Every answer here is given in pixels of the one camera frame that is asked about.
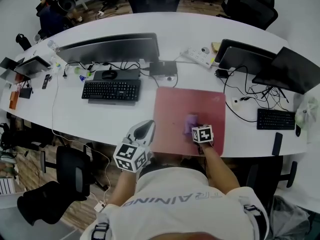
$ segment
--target bottle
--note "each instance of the bottle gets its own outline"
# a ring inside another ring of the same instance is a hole
[[[52,49],[55,53],[59,52],[60,47],[53,40],[49,40],[47,43],[48,47]]]

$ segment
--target floor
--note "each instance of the floor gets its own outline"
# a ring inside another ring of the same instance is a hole
[[[215,0],[213,5],[209,5],[209,3],[203,2],[201,0],[196,0],[191,2],[191,0],[180,0],[177,11],[185,12],[185,13],[196,13],[196,14],[205,14],[215,16],[217,14],[223,14],[223,10],[221,8],[221,3],[223,0]],[[88,10],[84,11],[83,7],[80,5],[77,7],[78,11],[82,14],[84,22],[91,22],[97,20],[97,12],[101,8],[102,3],[99,1],[91,1],[87,3]],[[132,10],[129,3],[126,0],[120,0],[117,4],[118,10],[115,10],[114,7],[109,8],[104,11],[104,17],[116,17],[118,15],[131,14]],[[85,139],[78,139],[74,136],[67,136],[72,140],[78,140],[83,143],[90,142]],[[46,152],[46,160],[48,162],[55,163],[56,159],[56,150],[57,146],[61,145],[61,143],[56,140],[55,146],[46,146],[44,149]],[[113,152],[115,150],[114,146],[102,144],[102,143],[93,143],[94,148],[108,157],[112,157]],[[83,149],[83,145],[77,142],[70,143],[70,146],[79,150]],[[18,147],[18,153],[25,153],[26,149]],[[20,185],[17,186],[17,189],[23,191],[33,190],[38,188],[39,186],[44,185],[49,181],[56,181],[56,171],[54,169],[48,168],[47,173],[43,173],[40,169],[40,152],[30,151],[28,155],[25,157],[24,155],[17,156],[17,166],[19,169],[18,178],[20,181]],[[96,175],[102,185],[107,185],[108,181],[105,177],[105,168],[107,165],[107,160],[104,157],[101,157],[100,167],[97,168]],[[121,171],[117,168],[114,161],[112,160],[110,165],[106,170],[106,174],[110,180],[111,187],[105,194],[105,200],[108,201],[108,198],[112,194],[115,185],[118,181],[119,175]],[[88,225],[90,225],[96,218],[96,213],[94,211],[94,207],[97,204],[97,200],[104,199],[104,192],[92,185],[90,188],[91,194],[87,201],[82,202],[74,202],[65,212],[62,220],[67,224],[73,225],[80,230],[84,230]]]

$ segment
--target black keyboard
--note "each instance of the black keyboard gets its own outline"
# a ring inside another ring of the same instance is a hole
[[[140,80],[85,81],[82,99],[136,102],[139,99]]]
[[[295,126],[294,112],[258,108],[258,130],[294,130]]]

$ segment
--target monitor stand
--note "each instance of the monitor stand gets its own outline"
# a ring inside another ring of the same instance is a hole
[[[262,91],[262,93],[263,93],[262,99],[272,90],[272,88],[273,88],[272,86],[269,87],[269,88],[265,91],[265,93]],[[283,92],[280,88],[278,88],[278,90],[279,90],[279,92],[283,95],[283,97],[286,99],[286,102],[289,103],[289,100],[287,99],[287,97],[286,97],[286,95],[284,94],[284,92]]]

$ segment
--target pink mat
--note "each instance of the pink mat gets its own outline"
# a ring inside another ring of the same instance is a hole
[[[153,120],[153,152],[198,156],[191,137],[184,135],[188,114],[198,115],[199,124],[212,125],[214,148],[224,151],[226,96],[222,92],[160,87],[156,91]]]

